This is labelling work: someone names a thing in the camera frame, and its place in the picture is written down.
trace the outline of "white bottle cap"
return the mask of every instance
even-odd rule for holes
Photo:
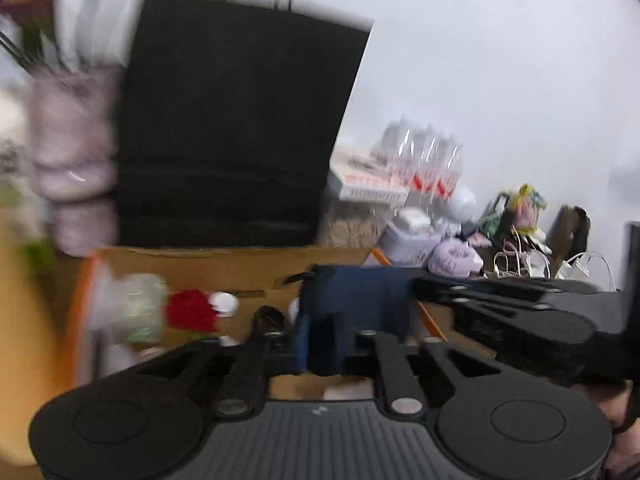
[[[419,207],[403,207],[394,223],[404,231],[419,233],[431,226],[431,218]]]
[[[209,296],[209,304],[220,317],[231,317],[238,310],[238,298],[228,292],[214,292]]]

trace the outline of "human hand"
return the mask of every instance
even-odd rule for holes
[[[579,385],[574,386],[574,389],[584,392],[595,402],[615,428],[624,423],[626,406],[631,396],[630,381],[622,384]],[[605,460],[605,468],[615,479],[625,470],[640,465],[640,420],[636,420],[623,433],[614,435],[613,439],[613,446]]]

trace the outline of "circular pad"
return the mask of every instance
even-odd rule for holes
[[[167,379],[129,376],[46,404],[31,423],[30,445],[54,478],[140,480],[179,466],[203,428],[200,409]]]
[[[442,407],[436,428],[468,468],[510,480],[592,478],[600,468],[611,426],[586,397],[525,374],[465,383]]]
[[[510,400],[491,414],[495,430],[516,442],[536,444],[555,438],[566,425],[562,412],[537,400]]]
[[[565,345],[584,344],[595,332],[588,320],[561,310],[523,311],[518,314],[516,323],[529,333]]]
[[[98,402],[78,415],[78,434],[94,444],[118,444],[139,435],[148,424],[146,411],[132,402]]]

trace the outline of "blue fabric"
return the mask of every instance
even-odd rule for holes
[[[404,340],[414,298],[412,276],[393,267],[315,266],[300,290],[296,351],[301,368],[340,374],[361,330]]]

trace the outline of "red flower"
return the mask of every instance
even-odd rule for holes
[[[216,311],[199,290],[183,290],[169,297],[166,318],[170,326],[195,332],[216,331]]]

